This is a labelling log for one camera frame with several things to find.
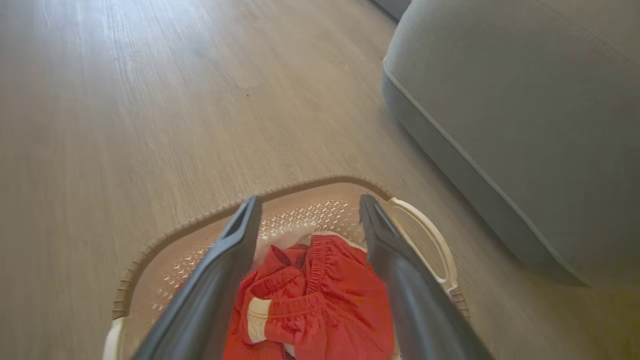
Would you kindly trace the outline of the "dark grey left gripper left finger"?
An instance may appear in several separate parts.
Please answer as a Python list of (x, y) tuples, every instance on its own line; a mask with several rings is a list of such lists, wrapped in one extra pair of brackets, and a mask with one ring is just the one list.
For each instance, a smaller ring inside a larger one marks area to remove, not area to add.
[(133, 355), (135, 360), (221, 360), (238, 286), (250, 271), (261, 196), (242, 202)]

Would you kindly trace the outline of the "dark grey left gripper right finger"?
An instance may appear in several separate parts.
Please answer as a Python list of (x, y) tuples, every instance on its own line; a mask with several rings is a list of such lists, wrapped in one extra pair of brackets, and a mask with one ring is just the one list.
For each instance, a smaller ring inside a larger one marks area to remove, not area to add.
[(367, 259), (386, 285), (404, 360), (490, 360), (470, 323), (374, 196), (359, 199)]

